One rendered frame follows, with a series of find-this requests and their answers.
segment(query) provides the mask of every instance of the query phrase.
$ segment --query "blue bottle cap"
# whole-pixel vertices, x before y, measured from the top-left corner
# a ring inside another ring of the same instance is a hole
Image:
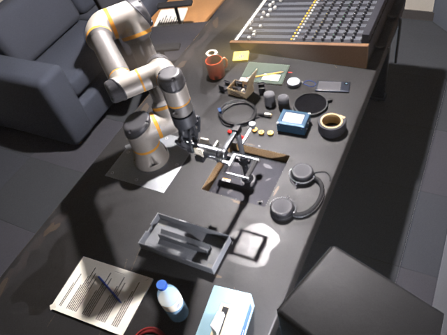
[[[156,282],[156,288],[157,290],[164,291],[166,288],[168,288],[168,282],[164,279],[161,279]]]

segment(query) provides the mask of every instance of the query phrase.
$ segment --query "blue pen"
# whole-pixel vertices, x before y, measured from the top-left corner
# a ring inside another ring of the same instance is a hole
[[[104,286],[110,291],[110,293],[112,293],[113,297],[115,297],[115,299],[118,300],[119,303],[121,303],[121,300],[119,300],[119,298],[117,297],[117,295],[116,295],[115,293],[113,293],[113,291],[109,288],[109,285],[107,285],[107,284],[105,283],[105,281],[103,281],[103,279],[102,279],[100,276],[98,276],[98,278],[99,278],[99,280],[102,282],[102,284],[104,284]]]

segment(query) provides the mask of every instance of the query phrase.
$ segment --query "coffee cup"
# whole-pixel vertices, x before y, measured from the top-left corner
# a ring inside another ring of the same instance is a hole
[[[207,66],[208,77],[211,80],[220,80],[225,76],[228,60],[220,54],[213,54],[205,59],[205,65]]]

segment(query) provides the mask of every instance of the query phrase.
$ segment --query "gray sofa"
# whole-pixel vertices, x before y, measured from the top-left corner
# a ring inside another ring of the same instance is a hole
[[[80,143],[112,105],[85,44],[93,0],[0,2],[0,126]]]

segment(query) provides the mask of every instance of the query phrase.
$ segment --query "tissue box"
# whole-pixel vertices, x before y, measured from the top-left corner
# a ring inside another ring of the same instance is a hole
[[[253,310],[250,293],[215,285],[196,335],[245,335]]]

